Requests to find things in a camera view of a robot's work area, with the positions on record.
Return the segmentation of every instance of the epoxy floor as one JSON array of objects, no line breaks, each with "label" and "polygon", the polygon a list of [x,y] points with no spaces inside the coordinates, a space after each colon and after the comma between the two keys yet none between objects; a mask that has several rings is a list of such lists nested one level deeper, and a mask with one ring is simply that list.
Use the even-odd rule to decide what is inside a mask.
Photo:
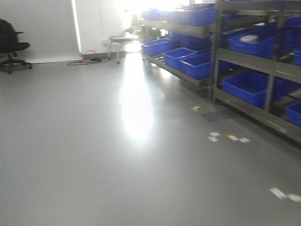
[{"label": "epoxy floor", "polygon": [[1,226],[301,225],[301,146],[139,54],[1,71],[0,128]]}]

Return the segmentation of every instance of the wall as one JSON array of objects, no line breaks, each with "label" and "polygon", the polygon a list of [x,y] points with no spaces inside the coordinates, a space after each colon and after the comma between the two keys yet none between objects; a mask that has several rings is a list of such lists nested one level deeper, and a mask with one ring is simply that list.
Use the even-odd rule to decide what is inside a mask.
[{"label": "wall", "polygon": [[91,49],[97,53],[108,52],[102,46],[102,39],[108,40],[124,30],[122,0],[75,0],[75,5],[81,53]]},{"label": "wall", "polygon": [[31,46],[18,52],[32,63],[80,58],[71,0],[2,0],[1,19]]}]

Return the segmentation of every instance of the office chair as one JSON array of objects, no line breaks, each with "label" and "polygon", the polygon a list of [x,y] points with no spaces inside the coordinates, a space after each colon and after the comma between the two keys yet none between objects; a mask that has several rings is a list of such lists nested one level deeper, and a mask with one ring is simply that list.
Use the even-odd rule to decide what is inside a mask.
[{"label": "office chair", "polygon": [[8,65],[8,73],[12,73],[12,67],[14,64],[29,65],[29,69],[32,69],[32,64],[25,60],[12,59],[17,56],[16,51],[27,49],[30,44],[28,42],[19,42],[18,34],[24,32],[16,32],[13,26],[6,20],[0,19],[0,54],[7,54],[8,60],[0,62],[0,67]]}]

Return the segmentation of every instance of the electrical cable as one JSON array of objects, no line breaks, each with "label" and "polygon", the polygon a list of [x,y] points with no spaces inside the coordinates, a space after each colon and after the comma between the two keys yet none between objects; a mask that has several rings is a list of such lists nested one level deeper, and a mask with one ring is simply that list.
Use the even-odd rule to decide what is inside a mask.
[{"label": "electrical cable", "polygon": [[94,50],[88,50],[84,53],[87,54],[88,52],[93,52],[93,57],[89,59],[81,59],[81,60],[73,60],[71,62],[68,62],[67,65],[69,66],[77,66],[77,65],[91,65],[91,64],[97,64],[102,62],[108,62],[109,59],[103,60],[100,57],[96,57],[96,52]]}]

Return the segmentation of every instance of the metal shelf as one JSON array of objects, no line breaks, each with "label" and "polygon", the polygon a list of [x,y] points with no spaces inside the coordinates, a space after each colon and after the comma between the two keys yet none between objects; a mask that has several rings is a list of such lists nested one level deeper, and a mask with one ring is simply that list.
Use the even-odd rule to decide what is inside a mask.
[{"label": "metal shelf", "polygon": [[222,1],[219,9],[224,14],[267,16],[278,14],[282,7],[282,1],[278,0],[253,0]]},{"label": "metal shelf", "polygon": [[[213,100],[219,99],[232,107],[252,116],[271,128],[285,134],[286,136],[301,143],[301,128],[289,123],[281,117],[273,115],[270,111],[271,97],[276,77],[288,79],[301,83],[301,67],[279,62],[273,59],[265,59],[249,54],[239,53],[219,47],[221,29],[227,28],[227,22],[222,21],[224,14],[254,15],[254,16],[277,16],[280,26],[283,25],[285,16],[301,16],[301,1],[295,0],[253,0],[253,1],[221,1],[217,2],[216,37],[214,39],[214,51],[216,51],[214,61],[214,85]],[[236,23],[236,27],[244,27],[244,24]],[[221,89],[218,76],[218,60],[228,61],[246,68],[254,69],[269,74],[269,85],[264,109],[258,108],[242,99],[239,99]]]},{"label": "metal shelf", "polygon": [[217,58],[260,72],[301,83],[301,67],[285,64],[249,54],[219,48]]},{"label": "metal shelf", "polygon": [[158,65],[159,67],[169,71],[171,74],[189,82],[190,84],[198,87],[198,88],[204,88],[208,86],[208,84],[210,84],[211,79],[203,79],[203,80],[196,80],[186,74],[184,74],[183,72],[176,70],[168,65],[166,65],[161,59],[163,57],[163,55],[157,55],[157,56],[149,56],[147,54],[142,53],[142,57],[147,59],[148,61]]},{"label": "metal shelf", "polygon": [[235,107],[236,109],[301,143],[300,127],[295,126],[271,113],[266,113],[263,109],[258,108],[218,88],[214,88],[214,95],[217,99],[229,104],[232,107]]},{"label": "metal shelf", "polygon": [[195,26],[183,25],[183,24],[172,24],[172,23],[167,23],[165,21],[140,20],[140,25],[189,34],[200,38],[205,38],[215,31],[214,24],[204,26],[204,27],[195,27]]},{"label": "metal shelf", "polygon": [[225,21],[222,26],[224,32],[235,30],[241,27],[249,27],[254,24],[265,22],[264,16],[246,16],[234,20]]}]

